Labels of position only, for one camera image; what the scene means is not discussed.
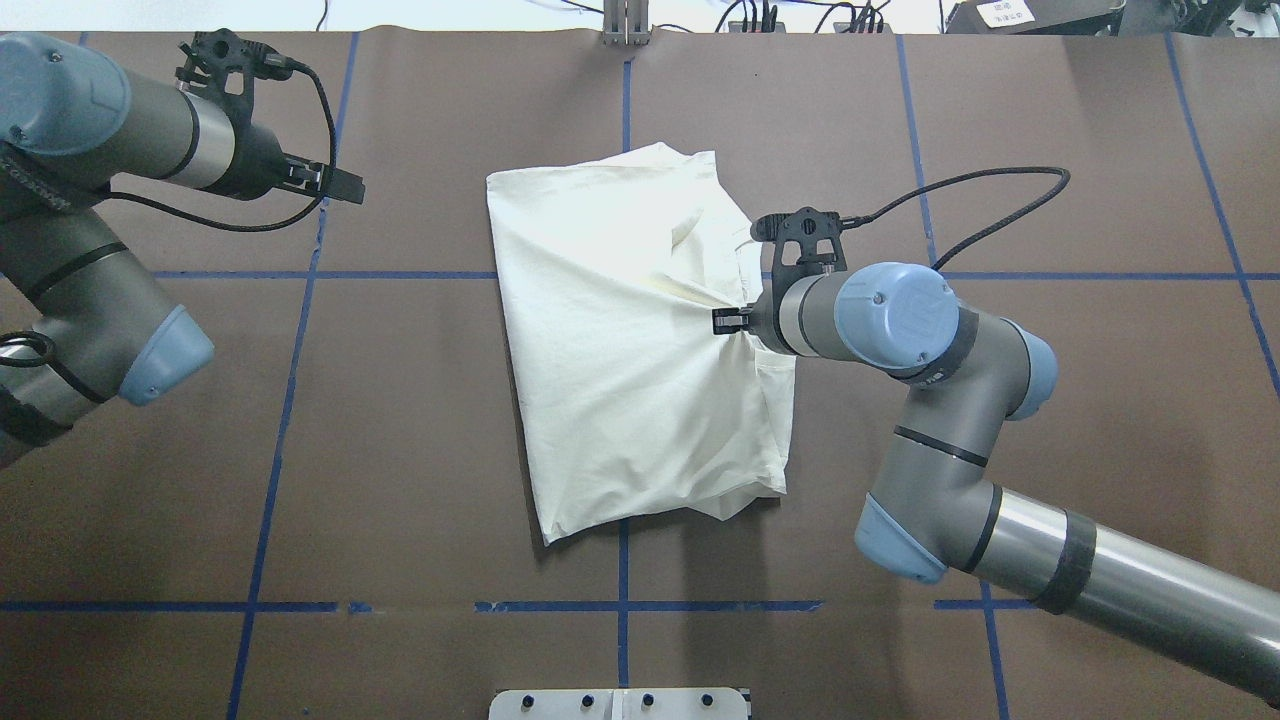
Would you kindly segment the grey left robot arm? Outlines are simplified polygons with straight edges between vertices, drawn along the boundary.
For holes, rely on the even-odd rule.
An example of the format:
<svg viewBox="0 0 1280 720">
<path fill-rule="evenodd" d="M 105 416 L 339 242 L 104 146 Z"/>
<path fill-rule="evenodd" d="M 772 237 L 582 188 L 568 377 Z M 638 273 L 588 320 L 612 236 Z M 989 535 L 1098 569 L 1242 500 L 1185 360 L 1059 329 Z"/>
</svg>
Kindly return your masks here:
<svg viewBox="0 0 1280 720">
<path fill-rule="evenodd" d="M 38 32 L 3 36 L 1 269 L 38 311 L 3 336 L 3 465 L 111 398 L 145 406 L 206 366 L 212 341 L 97 214 L 136 176 L 252 201 L 274 190 L 361 204 L 360 176 L 282 150 L 255 85 L 305 63 L 229 29 L 182 45 L 175 83 Z"/>
</svg>

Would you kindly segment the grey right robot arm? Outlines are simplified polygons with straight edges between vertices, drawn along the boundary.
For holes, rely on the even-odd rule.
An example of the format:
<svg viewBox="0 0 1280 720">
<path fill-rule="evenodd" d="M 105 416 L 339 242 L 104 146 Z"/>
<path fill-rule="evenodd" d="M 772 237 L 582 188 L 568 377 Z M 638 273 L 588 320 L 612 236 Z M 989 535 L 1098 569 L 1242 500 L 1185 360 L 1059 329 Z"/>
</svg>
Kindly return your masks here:
<svg viewBox="0 0 1280 720">
<path fill-rule="evenodd" d="M 1230 281 L 776 272 L 724 340 L 909 388 L 856 542 L 1277 705 L 1277 391 Z"/>
</svg>

